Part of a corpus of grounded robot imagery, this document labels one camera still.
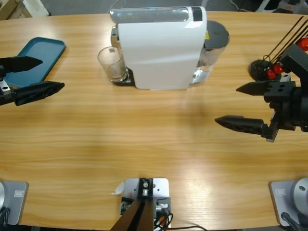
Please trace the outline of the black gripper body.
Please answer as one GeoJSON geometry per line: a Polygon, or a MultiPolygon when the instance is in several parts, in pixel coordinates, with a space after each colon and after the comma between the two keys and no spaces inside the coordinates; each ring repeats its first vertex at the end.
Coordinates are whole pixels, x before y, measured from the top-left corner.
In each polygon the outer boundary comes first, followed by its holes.
{"type": "Polygon", "coordinates": [[[308,82],[301,81],[297,87],[294,81],[267,83],[264,93],[265,102],[274,110],[270,125],[262,135],[268,142],[274,142],[280,129],[294,131],[300,127],[308,131],[308,82]]]}
{"type": "Polygon", "coordinates": [[[14,90],[12,90],[5,81],[7,73],[12,72],[11,64],[0,65],[0,104],[5,105],[14,102],[14,90]]]}

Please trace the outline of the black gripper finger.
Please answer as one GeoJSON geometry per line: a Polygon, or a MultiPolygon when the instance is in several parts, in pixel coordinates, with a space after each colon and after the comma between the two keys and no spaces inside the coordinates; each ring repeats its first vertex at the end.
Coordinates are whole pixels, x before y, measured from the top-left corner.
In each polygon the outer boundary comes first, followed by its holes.
{"type": "Polygon", "coordinates": [[[250,133],[266,137],[268,125],[262,119],[246,118],[237,115],[226,115],[215,118],[221,126],[237,132],[250,133]]]}
{"type": "Polygon", "coordinates": [[[263,96],[268,87],[268,81],[249,82],[237,88],[236,91],[252,96],[263,96]]]}
{"type": "Polygon", "coordinates": [[[29,56],[15,56],[0,59],[0,72],[1,73],[16,73],[30,70],[43,61],[29,56]]]}
{"type": "Polygon", "coordinates": [[[27,87],[15,89],[12,99],[16,106],[39,101],[56,94],[64,87],[64,83],[43,81],[27,87]]]}

